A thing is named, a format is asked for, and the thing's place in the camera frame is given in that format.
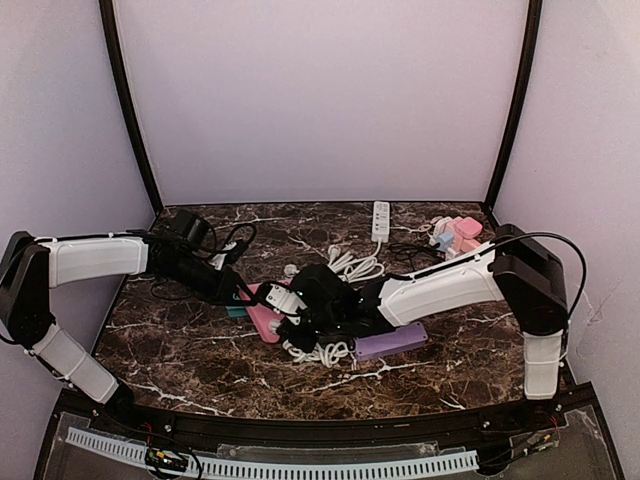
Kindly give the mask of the purple power strip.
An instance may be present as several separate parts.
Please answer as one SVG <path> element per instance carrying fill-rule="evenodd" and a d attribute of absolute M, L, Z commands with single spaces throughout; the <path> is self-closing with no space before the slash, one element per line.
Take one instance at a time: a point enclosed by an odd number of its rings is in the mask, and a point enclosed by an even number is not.
<path fill-rule="evenodd" d="M 358 361 L 375 360 L 421 348 L 427 340 L 422 324 L 414 322 L 389 333 L 356 338 L 354 355 Z"/>

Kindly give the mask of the white power strip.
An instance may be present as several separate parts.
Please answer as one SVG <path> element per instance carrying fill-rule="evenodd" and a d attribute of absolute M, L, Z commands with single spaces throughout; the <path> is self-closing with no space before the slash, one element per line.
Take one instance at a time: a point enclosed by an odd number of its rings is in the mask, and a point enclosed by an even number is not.
<path fill-rule="evenodd" d="M 391 206 L 386 201 L 373 203 L 371 241 L 387 243 L 390 237 Z"/>

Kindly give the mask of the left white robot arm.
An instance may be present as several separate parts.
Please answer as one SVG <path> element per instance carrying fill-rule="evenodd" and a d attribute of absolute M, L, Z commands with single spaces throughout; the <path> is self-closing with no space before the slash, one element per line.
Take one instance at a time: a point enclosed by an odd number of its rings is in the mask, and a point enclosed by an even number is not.
<path fill-rule="evenodd" d="M 117 232 L 72 237 L 37 237 L 14 232 L 1 259 L 2 341 L 17 345 L 58 379 L 99 406 L 121 408 L 134 401 L 126 383 L 88 349 L 98 320 L 81 333 L 76 316 L 104 307 L 116 283 L 147 275 L 174 281 L 212 305 L 240 303 L 248 289 L 234 270 L 246 240 L 228 240 L 218 248 L 152 233 Z"/>

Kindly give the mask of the pink triangular power strip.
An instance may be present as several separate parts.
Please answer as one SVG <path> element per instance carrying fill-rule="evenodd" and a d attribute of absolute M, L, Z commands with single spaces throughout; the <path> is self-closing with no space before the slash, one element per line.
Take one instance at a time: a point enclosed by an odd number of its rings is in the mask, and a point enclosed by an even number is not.
<path fill-rule="evenodd" d="M 284 320 L 291 320 L 294 325 L 300 323 L 299 317 L 280 314 L 260 303 L 257 306 L 248 307 L 247 312 L 260 338 L 267 344 L 277 344 L 281 342 L 277 328 Z"/>

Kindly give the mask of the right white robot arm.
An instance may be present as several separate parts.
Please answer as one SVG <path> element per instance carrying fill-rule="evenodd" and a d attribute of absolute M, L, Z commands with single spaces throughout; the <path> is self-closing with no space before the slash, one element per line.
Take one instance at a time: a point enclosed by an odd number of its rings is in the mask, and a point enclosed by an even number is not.
<path fill-rule="evenodd" d="M 310 265 L 290 283 L 269 287 L 266 300 L 285 317 L 277 329 L 280 338 L 306 353 L 321 338 L 386 334 L 430 315 L 504 301 L 524 338 L 524 396 L 550 400 L 577 304 L 567 300 L 563 264 L 540 244 L 542 238 L 570 242 L 505 224 L 494 240 L 458 258 L 413 273 L 387 274 L 361 288 L 326 265 Z"/>

